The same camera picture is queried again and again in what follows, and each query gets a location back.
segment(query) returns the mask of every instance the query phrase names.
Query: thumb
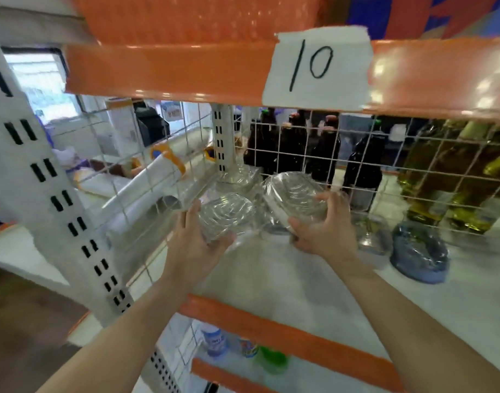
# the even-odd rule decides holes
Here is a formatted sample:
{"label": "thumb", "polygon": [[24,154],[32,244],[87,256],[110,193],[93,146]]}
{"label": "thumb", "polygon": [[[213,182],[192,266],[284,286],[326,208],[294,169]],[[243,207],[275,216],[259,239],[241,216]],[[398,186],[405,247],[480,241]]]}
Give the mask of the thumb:
{"label": "thumb", "polygon": [[230,245],[235,241],[236,235],[234,233],[228,233],[220,237],[218,240],[210,243],[210,249],[216,258],[220,258],[222,254],[228,249]]}
{"label": "thumb", "polygon": [[300,238],[307,238],[310,229],[308,225],[302,223],[297,218],[288,218],[288,223],[292,226],[295,234],[297,234]]}

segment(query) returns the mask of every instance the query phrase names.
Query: blue wrapped package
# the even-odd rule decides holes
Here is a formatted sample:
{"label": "blue wrapped package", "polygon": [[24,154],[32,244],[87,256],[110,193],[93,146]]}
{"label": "blue wrapped package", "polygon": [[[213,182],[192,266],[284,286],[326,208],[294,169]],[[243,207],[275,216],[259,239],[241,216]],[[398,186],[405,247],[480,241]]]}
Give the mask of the blue wrapped package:
{"label": "blue wrapped package", "polygon": [[404,221],[392,233],[391,264],[405,276],[427,284],[444,282],[450,266],[448,249],[437,231]]}

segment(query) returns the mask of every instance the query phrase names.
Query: floor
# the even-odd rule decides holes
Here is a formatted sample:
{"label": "floor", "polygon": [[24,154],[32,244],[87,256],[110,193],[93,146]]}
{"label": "floor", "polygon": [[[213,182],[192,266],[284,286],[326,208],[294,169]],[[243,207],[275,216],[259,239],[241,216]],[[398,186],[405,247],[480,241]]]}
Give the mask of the floor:
{"label": "floor", "polygon": [[0,392],[33,393],[74,353],[70,328],[86,309],[0,269]]}

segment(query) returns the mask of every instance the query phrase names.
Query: perforated metal post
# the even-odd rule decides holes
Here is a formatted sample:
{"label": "perforated metal post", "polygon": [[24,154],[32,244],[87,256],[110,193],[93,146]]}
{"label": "perforated metal post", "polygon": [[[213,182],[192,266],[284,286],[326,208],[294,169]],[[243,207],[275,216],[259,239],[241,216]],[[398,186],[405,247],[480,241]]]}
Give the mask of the perforated metal post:
{"label": "perforated metal post", "polygon": [[[1,48],[0,204],[5,215],[30,231],[37,250],[61,272],[74,297],[103,326],[133,304],[115,270],[112,252],[57,162]],[[154,349],[142,371],[144,381],[155,393],[177,393],[173,377],[160,373],[161,369],[168,370],[168,366]]]}
{"label": "perforated metal post", "polygon": [[212,123],[214,125],[215,162],[219,171],[225,172],[235,162],[233,136],[233,111],[230,105],[212,103]]}

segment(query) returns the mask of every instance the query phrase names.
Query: number 10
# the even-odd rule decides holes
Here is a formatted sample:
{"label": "number 10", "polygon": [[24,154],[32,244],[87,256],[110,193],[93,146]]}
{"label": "number 10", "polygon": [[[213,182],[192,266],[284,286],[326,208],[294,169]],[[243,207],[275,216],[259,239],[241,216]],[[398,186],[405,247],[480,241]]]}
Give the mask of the number 10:
{"label": "number 10", "polygon": [[[297,78],[297,72],[299,71],[299,66],[301,65],[301,59],[303,59],[303,53],[304,53],[304,47],[305,47],[305,45],[306,45],[306,40],[303,40],[303,43],[301,45],[301,50],[299,51],[299,56],[297,58],[297,64],[295,65],[295,70],[293,71],[292,81],[290,82],[290,92],[292,92],[292,90],[293,90],[293,84],[295,84],[295,79]],[[323,50],[328,50],[329,51],[328,60],[326,61],[326,66],[325,66],[323,72],[321,74],[319,74],[319,75],[316,75],[314,73],[314,70],[313,70],[313,63],[314,63],[314,60],[317,57],[317,55],[319,55],[319,52],[322,52]],[[334,57],[334,51],[328,45],[322,46],[317,51],[315,51],[313,53],[312,57],[310,58],[310,73],[312,73],[312,77],[313,78],[317,78],[317,79],[323,78],[324,75],[326,74],[326,72],[328,71],[328,68],[330,67],[330,63],[332,62],[332,58],[333,57]]]}

